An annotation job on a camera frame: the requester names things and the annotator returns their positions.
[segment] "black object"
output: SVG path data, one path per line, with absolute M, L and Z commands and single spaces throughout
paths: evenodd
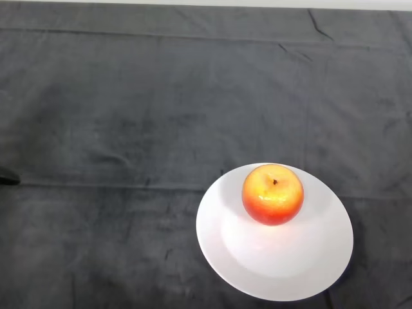
M 18 185 L 20 177 L 15 172 L 0 166 L 0 185 Z
M 412 309 L 411 21 L 0 1 L 0 165 L 24 184 L 0 185 L 0 308 Z M 256 299 L 201 253 L 205 189 L 252 162 L 342 200 L 353 254 L 324 293 Z

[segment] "yellow-red apple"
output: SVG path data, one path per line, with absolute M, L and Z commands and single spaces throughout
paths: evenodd
M 303 186 L 290 169 L 278 164 L 261 165 L 243 183 L 242 200 L 246 211 L 265 225 L 291 220 L 301 210 Z

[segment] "apple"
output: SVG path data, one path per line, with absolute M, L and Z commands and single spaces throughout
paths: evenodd
M 248 214 L 265 225 L 291 220 L 301 210 L 303 186 L 290 169 L 265 164 L 254 169 L 243 183 L 242 200 Z

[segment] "white plate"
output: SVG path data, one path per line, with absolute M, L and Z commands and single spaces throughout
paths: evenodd
M 216 180 L 200 202 L 198 241 L 227 283 L 271 301 L 295 301 L 331 286 L 349 263 L 352 225 L 338 197 L 316 177 L 287 166 L 302 181 L 304 202 L 291 221 L 269 227 L 246 212 L 241 190 L 263 164 L 238 167 Z

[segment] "white wall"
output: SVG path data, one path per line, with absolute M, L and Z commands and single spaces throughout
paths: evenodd
M 412 11 L 412 0 L 41 0 L 54 2 L 144 3 L 152 5 L 262 6 Z

